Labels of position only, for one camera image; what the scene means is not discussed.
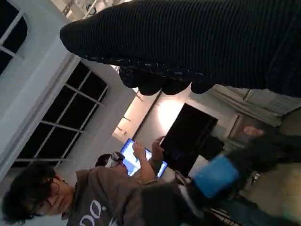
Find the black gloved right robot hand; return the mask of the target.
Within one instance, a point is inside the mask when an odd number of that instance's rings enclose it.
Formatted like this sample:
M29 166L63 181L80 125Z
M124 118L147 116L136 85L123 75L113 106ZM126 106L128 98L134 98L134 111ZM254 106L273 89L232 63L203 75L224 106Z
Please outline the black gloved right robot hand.
M65 25L66 49L143 95L214 85L301 95L298 0L132 0Z

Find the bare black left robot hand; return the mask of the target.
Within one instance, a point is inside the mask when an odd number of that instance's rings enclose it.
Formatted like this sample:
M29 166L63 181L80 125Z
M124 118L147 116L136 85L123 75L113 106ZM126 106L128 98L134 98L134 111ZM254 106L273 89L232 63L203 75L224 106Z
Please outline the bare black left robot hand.
M242 189L254 172L261 174L279 164L300 161L300 136L265 134L252 139L243 148L216 156L196 172L189 190L199 194L201 202L212 202Z

